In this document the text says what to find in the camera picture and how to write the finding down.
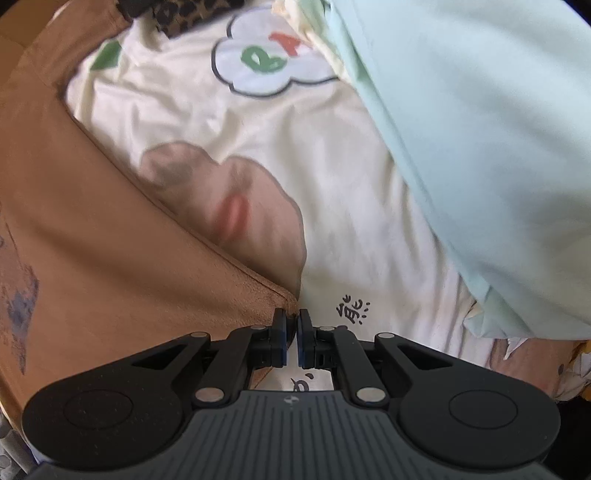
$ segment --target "ribbed gray panel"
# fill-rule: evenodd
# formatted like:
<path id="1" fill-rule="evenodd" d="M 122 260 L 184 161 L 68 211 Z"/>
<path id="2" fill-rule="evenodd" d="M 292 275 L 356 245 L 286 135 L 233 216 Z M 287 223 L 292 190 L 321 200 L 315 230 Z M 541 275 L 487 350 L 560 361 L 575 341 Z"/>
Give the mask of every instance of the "ribbed gray panel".
<path id="1" fill-rule="evenodd" d="M 407 445 L 382 411 L 336 392 L 245 391 L 196 414 L 168 450 L 115 472 L 46 465 L 31 480 L 556 480 L 540 465 L 511 472 L 455 471 Z"/>

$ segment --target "white fabric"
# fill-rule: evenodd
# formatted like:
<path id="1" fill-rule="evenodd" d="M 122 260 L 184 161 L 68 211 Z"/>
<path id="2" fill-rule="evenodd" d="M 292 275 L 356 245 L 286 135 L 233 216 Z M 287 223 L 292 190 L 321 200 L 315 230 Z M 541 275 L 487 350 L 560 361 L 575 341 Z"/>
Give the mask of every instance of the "white fabric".
<path id="1" fill-rule="evenodd" d="M 274 32 L 297 35 L 268 7 L 241 15 L 173 40 L 149 16 L 135 21 L 117 37 L 116 67 L 90 69 L 101 48 L 80 65 L 66 95 L 73 115 L 133 168 L 146 150 L 175 141 L 202 147 L 219 164 L 231 155 L 253 159 L 301 210 L 300 306 L 315 325 L 347 325 L 367 340 L 394 332 L 486 365 L 493 340 L 462 326 L 474 300 L 355 91 L 329 78 L 328 64 L 305 44 L 290 57 L 271 41 Z M 250 46 L 270 51 L 271 70 L 284 61 L 285 68 L 245 68 L 240 55 Z M 331 388 L 327 372 L 297 367 L 295 347 L 289 357 L 262 387 Z"/>

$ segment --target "metal screw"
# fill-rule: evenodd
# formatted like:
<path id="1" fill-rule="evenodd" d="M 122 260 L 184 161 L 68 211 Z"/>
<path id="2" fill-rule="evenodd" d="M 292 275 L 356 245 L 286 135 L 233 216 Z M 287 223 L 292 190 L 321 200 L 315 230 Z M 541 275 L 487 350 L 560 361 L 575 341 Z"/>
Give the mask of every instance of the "metal screw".
<path id="1" fill-rule="evenodd" d="M 386 392 L 381 388 L 364 387 L 357 390 L 357 398 L 367 403 L 377 403 L 386 398 Z"/>
<path id="2" fill-rule="evenodd" d="M 223 390 L 215 387 L 200 388 L 195 392 L 195 398 L 205 403 L 214 403 L 220 401 L 223 396 Z"/>

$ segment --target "light blue fabric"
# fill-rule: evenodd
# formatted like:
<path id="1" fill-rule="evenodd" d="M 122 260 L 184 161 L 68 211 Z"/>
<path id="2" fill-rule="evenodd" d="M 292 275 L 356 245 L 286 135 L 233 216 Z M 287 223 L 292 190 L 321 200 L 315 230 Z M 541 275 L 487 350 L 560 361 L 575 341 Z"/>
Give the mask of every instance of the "light blue fabric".
<path id="1" fill-rule="evenodd" d="M 482 305 L 466 326 L 591 338 L 591 28 L 561 0 L 300 5 Z"/>

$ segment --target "bed sheet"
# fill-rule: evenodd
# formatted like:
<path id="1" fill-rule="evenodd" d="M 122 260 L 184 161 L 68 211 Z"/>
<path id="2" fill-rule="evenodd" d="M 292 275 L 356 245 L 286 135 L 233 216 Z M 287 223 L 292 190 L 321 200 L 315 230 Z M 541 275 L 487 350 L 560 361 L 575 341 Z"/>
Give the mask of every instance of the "bed sheet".
<path id="1" fill-rule="evenodd" d="M 494 340 L 463 327 L 475 301 L 356 92 L 270 5 L 173 40 L 147 14 L 80 65 L 66 103 L 182 225 L 298 296 L 315 325 L 489 364 Z M 259 387 L 331 388 L 295 348 Z"/>

